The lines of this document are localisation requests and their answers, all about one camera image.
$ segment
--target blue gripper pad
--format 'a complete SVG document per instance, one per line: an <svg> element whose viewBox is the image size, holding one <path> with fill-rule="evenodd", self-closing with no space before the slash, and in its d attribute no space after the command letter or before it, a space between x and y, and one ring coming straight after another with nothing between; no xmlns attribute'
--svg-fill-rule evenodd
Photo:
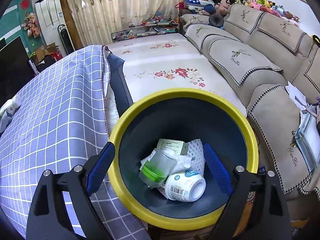
<svg viewBox="0 0 320 240"><path fill-rule="evenodd" d="M233 192L231 187L231 178L225 166L222 164L209 143L206 143L203 147L204 159L213 175L216 179L220 190L230 196Z"/></svg>
<svg viewBox="0 0 320 240"><path fill-rule="evenodd" d="M107 171L115 157L115 146L113 143L108 142L106 146L102 149L102 154L94 167L92 168L87 180L87 193L91 196L93 193L97 192Z"/></svg>

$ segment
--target beige sofa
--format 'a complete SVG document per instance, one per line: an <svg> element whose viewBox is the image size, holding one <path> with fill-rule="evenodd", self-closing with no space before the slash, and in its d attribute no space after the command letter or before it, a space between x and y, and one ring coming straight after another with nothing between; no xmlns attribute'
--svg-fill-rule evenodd
<svg viewBox="0 0 320 240"><path fill-rule="evenodd" d="M300 111L284 85L291 82L308 103L316 102L320 95L318 46L282 18L240 4L229 7L225 30L209 26L208 18L181 16L182 32L221 72L247 108L259 144L259 172L276 172L291 220L307 219L320 201L319 172L309 172L292 140Z"/></svg>

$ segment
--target beige curtain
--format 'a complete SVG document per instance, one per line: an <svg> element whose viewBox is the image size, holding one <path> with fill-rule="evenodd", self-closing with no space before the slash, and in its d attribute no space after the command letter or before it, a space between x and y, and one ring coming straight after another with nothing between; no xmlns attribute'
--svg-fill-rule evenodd
<svg viewBox="0 0 320 240"><path fill-rule="evenodd" d="M68 0L72 17L84 46L111 43L111 33L139 24L161 11L178 17L180 0Z"/></svg>

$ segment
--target silver bolt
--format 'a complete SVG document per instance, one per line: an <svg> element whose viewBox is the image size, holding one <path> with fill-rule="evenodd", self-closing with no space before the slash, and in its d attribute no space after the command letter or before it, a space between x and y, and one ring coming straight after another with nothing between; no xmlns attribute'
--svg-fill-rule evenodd
<svg viewBox="0 0 320 240"><path fill-rule="evenodd" d="M238 171L238 172L244 172L244 167L242 167L242 166L236 166L236 170Z"/></svg>
<svg viewBox="0 0 320 240"><path fill-rule="evenodd" d="M274 177L275 176L275 173L273 171L268 171L267 174L268 174L269 177Z"/></svg>
<svg viewBox="0 0 320 240"><path fill-rule="evenodd" d="M73 168L73 170L74 170L75 172L80 172L80 171L82 171L82 166L81 166L81 165L77 165L77 166L75 166L75 167Z"/></svg>
<svg viewBox="0 0 320 240"><path fill-rule="evenodd" d="M50 170L45 170L43 172L43 176L48 177L50 175L50 173L51 173Z"/></svg>

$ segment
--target blue and white tablecloth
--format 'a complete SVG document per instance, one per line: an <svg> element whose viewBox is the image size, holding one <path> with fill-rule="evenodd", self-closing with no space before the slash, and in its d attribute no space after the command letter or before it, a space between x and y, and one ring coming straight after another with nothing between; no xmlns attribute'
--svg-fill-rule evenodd
<svg viewBox="0 0 320 240"><path fill-rule="evenodd" d="M68 172L98 154L108 141L105 88L110 72L104 49L78 50L18 92L22 105L0 138L0 205L24 237L43 171ZM83 235L68 193L64 199L75 232ZM91 200L114 239L149 239L117 198L108 177Z"/></svg>

